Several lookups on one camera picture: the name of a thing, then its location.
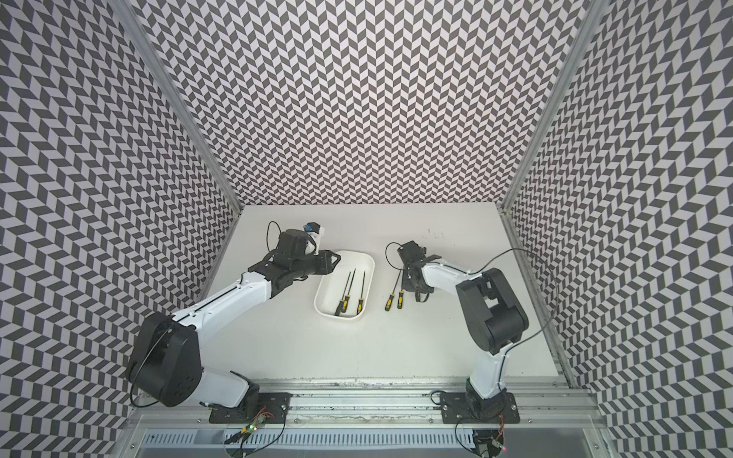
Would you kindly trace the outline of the file tool yellow black handle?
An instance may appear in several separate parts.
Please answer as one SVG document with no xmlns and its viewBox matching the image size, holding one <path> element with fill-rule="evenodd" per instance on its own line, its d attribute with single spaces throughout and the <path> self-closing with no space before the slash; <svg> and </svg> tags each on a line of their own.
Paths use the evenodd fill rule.
<svg viewBox="0 0 733 458">
<path fill-rule="evenodd" d="M 359 316 L 359 315 L 362 314 L 362 312 L 364 311 L 364 307 L 365 307 L 365 301 L 366 301 L 366 299 L 365 299 L 366 298 L 365 293 L 366 293 L 366 279 L 367 279 L 367 275 L 366 274 L 367 274 L 367 271 L 365 270 L 363 272 L 363 276 L 362 276 L 360 297 L 359 297 L 359 301 L 358 301 L 358 305 L 357 305 L 357 312 L 356 312 L 356 315 L 357 316 Z"/>
</svg>

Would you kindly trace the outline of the left aluminium corner post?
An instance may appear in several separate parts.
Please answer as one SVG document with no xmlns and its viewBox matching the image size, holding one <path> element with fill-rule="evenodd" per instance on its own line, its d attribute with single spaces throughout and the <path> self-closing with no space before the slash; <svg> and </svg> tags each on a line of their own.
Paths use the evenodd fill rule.
<svg viewBox="0 0 733 458">
<path fill-rule="evenodd" d="M 235 208 L 237 213 L 242 212 L 242 204 L 239 201 L 229 179 L 221 169 L 216 156 L 211 151 L 208 143 L 202 135 L 202 131 L 194 119 L 194 116 L 188 110 L 188 107 L 179 93 L 178 88 L 173 82 L 170 74 L 163 65 L 157 51 L 148 40 L 147 33 L 141 27 L 137 20 L 137 15 L 129 1 L 110 0 L 107 4 L 113 10 L 114 15 L 118 18 L 121 26 L 132 41 L 135 49 L 142 58 L 152 78 L 160 87 L 164 97 L 167 99 L 171 109 L 177 116 L 179 122 L 189 139 L 193 143 L 203 165 L 213 177 L 214 181 L 219 185 L 227 201 Z"/>
</svg>

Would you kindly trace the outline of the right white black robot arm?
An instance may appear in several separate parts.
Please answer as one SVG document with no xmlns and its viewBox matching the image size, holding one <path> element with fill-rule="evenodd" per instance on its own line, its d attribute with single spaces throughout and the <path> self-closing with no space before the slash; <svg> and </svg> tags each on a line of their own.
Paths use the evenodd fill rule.
<svg viewBox="0 0 733 458">
<path fill-rule="evenodd" d="M 467 330 L 480 353 L 467 380 L 465 400 L 471 417 L 488 420 L 505 410 L 508 353 L 529 328 L 529 318 L 503 272 L 470 272 L 430 255 L 413 240 L 400 244 L 402 286 L 422 303 L 441 290 L 459 301 Z"/>
</svg>

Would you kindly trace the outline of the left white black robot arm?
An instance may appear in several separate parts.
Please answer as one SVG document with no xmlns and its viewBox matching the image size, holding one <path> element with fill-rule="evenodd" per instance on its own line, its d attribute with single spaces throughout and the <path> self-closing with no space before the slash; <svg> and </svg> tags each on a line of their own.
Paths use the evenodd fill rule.
<svg viewBox="0 0 733 458">
<path fill-rule="evenodd" d="M 259 386 L 238 372 L 206 368 L 202 349 L 225 326 L 294 282 L 332 273 L 341 257 L 322 249 L 323 234 L 318 223 L 288 229 L 280 234 L 277 246 L 234 284 L 171 315 L 154 312 L 146 317 L 124 373 L 131 388 L 168 408 L 192 400 L 212 410 L 255 417 Z"/>
</svg>

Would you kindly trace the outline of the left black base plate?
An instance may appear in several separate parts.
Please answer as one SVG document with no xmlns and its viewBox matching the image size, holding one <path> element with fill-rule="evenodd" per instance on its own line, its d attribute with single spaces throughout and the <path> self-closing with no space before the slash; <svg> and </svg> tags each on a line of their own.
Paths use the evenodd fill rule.
<svg viewBox="0 0 733 458">
<path fill-rule="evenodd" d="M 257 396 L 246 397 L 236 408 L 215 406 L 210 412 L 208 422 L 221 425 L 244 425 L 263 414 L 267 425 L 283 424 L 289 412 L 292 394 L 289 392 L 260 392 Z"/>
</svg>

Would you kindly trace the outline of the white plastic storage tray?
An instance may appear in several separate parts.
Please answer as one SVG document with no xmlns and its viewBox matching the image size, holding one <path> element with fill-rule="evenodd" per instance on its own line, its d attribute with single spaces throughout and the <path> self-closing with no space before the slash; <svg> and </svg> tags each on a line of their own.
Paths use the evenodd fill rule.
<svg viewBox="0 0 733 458">
<path fill-rule="evenodd" d="M 334 271 L 324 276 L 314 299 L 316 312 L 338 322 L 361 320 L 367 309 L 375 261 L 367 253 L 341 250 Z"/>
</svg>

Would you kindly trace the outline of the aluminium corner post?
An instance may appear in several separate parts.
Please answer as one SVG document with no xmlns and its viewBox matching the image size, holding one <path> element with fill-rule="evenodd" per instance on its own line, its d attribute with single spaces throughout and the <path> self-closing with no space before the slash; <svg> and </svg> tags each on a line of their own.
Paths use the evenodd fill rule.
<svg viewBox="0 0 733 458">
<path fill-rule="evenodd" d="M 508 212 L 513 203 L 517 199 L 522 186 L 524 185 L 530 171 L 538 158 L 542 145 L 557 117 L 557 113 L 561 108 L 564 97 L 575 78 L 576 72 L 584 59 L 589 45 L 595 36 L 597 28 L 601 24 L 606 10 L 609 8 L 611 1 L 593 0 L 589 3 L 588 11 L 582 19 L 578 35 L 574 38 L 567 58 L 564 60 L 560 69 L 559 76 L 553 87 L 553 91 L 549 96 L 541 117 L 538 120 L 536 131 L 534 131 L 531 142 L 526 149 L 521 162 L 517 168 L 517 172 L 507 190 L 506 196 L 500 205 L 503 213 Z"/>
<path fill-rule="evenodd" d="M 179 93 L 178 88 L 173 82 L 170 74 L 163 65 L 157 51 L 148 40 L 147 33 L 141 27 L 137 20 L 137 15 L 129 1 L 110 0 L 107 4 L 113 10 L 114 15 L 118 18 L 121 26 L 132 41 L 135 49 L 142 58 L 152 78 L 160 87 L 164 97 L 167 99 L 171 109 L 177 116 L 179 122 L 189 139 L 193 143 L 203 165 L 213 177 L 214 181 L 219 185 L 227 201 L 235 208 L 237 213 L 242 212 L 242 204 L 239 201 L 229 179 L 221 169 L 216 156 L 211 151 L 208 143 L 202 135 L 202 131 L 194 119 L 194 116 L 188 110 L 188 107 Z"/>
</svg>

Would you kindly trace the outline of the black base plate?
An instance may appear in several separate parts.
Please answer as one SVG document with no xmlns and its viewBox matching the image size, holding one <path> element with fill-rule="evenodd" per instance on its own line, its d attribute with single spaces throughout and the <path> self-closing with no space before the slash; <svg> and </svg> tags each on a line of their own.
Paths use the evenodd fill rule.
<svg viewBox="0 0 733 458">
<path fill-rule="evenodd" d="M 515 395 L 502 391 L 491 399 L 468 399 L 465 392 L 441 392 L 437 400 L 444 424 L 519 424 Z"/>
<path fill-rule="evenodd" d="M 210 412 L 208 422 L 221 425 L 244 425 L 263 414 L 267 425 L 283 424 L 289 412 L 292 394 L 289 392 L 260 392 L 257 396 L 246 397 L 236 408 L 215 406 Z"/>
</svg>

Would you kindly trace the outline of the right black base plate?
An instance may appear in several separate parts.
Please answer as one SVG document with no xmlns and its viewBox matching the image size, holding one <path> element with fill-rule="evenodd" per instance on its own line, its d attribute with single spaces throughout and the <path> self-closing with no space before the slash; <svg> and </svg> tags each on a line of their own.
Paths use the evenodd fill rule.
<svg viewBox="0 0 733 458">
<path fill-rule="evenodd" d="M 519 424 L 515 395 L 502 391 L 491 399 L 468 399 L 465 392 L 441 392 L 437 400 L 444 424 Z"/>
</svg>

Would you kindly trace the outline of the right aluminium corner post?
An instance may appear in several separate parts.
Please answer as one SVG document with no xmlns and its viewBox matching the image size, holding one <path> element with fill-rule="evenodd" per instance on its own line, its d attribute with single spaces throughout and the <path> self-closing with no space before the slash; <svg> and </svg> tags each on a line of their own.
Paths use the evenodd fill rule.
<svg viewBox="0 0 733 458">
<path fill-rule="evenodd" d="M 606 10 L 609 8 L 611 1 L 593 0 L 589 3 L 588 11 L 582 19 L 578 35 L 574 38 L 567 58 L 564 60 L 560 69 L 559 76 L 553 87 L 553 91 L 549 96 L 541 117 L 538 120 L 536 131 L 534 131 L 531 142 L 526 149 L 521 162 L 517 168 L 517 172 L 507 190 L 506 196 L 500 205 L 503 213 L 508 212 L 513 203 L 517 199 L 522 186 L 524 185 L 530 171 L 538 158 L 542 145 L 557 117 L 557 113 L 561 108 L 564 97 L 575 78 L 576 72 L 584 59 L 589 45 L 595 36 L 597 28 L 601 24 Z"/>
</svg>

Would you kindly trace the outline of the aluminium front rail frame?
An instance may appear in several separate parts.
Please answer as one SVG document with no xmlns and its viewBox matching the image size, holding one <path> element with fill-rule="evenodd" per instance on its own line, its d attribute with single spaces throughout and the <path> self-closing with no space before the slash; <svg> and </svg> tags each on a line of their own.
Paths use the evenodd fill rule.
<svg viewBox="0 0 733 458">
<path fill-rule="evenodd" d="M 441 392 L 463 392 L 450 379 L 292 381 L 263 392 L 292 394 L 283 424 L 257 414 L 244 425 L 208 422 L 210 410 L 193 404 L 154 406 L 125 424 L 114 457 L 267 457 L 437 455 L 460 457 L 615 457 L 615 447 L 593 396 L 546 380 L 513 381 L 520 423 L 444 424 Z"/>
</svg>

